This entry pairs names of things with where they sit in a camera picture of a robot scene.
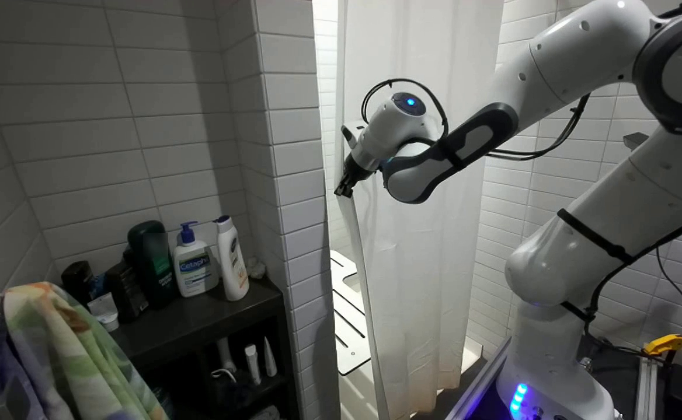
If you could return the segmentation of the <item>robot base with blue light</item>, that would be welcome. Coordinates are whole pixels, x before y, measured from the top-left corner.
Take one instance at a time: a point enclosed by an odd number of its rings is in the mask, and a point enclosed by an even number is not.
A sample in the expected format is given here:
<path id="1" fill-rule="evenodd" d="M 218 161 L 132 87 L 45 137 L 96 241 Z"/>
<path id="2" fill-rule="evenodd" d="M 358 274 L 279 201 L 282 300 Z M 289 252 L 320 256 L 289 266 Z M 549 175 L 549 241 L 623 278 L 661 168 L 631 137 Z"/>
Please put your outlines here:
<path id="1" fill-rule="evenodd" d="M 476 370 L 445 420 L 626 420 L 592 367 L 578 333 L 514 333 Z"/>

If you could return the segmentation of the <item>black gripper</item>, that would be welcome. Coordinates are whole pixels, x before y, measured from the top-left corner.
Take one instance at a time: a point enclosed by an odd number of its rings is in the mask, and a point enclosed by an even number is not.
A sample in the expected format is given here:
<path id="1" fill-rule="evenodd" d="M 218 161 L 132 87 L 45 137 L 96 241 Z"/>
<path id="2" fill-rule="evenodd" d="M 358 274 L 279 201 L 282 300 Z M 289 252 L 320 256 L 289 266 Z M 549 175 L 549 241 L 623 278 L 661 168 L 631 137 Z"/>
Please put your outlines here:
<path id="1" fill-rule="evenodd" d="M 367 179 L 371 175 L 368 168 L 364 168 L 362 164 L 358 164 L 353 155 L 343 158 L 343 168 L 341 168 L 341 179 L 334 189 L 336 196 L 353 196 L 353 189 L 358 182 Z"/>

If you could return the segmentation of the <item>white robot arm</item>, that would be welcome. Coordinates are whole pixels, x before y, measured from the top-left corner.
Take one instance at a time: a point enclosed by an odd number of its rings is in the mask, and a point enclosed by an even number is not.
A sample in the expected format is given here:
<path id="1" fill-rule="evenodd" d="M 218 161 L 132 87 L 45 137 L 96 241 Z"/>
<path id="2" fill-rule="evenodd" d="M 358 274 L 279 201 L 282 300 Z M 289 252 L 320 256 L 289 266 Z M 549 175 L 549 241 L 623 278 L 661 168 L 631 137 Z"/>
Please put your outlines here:
<path id="1" fill-rule="evenodd" d="M 608 418 L 612 393 L 576 349 L 602 287 L 682 232 L 682 4 L 656 13 L 644 0 L 585 0 L 504 61 L 473 113 L 436 137 L 424 129 L 434 104 L 404 77 L 392 83 L 351 137 L 341 196 L 378 173 L 390 197 L 418 206 L 480 158 L 549 165 L 576 137 L 592 91 L 617 83 L 638 92 L 652 130 L 627 152 L 573 161 L 583 190 L 504 260 L 519 308 L 498 372 L 501 403 Z"/>

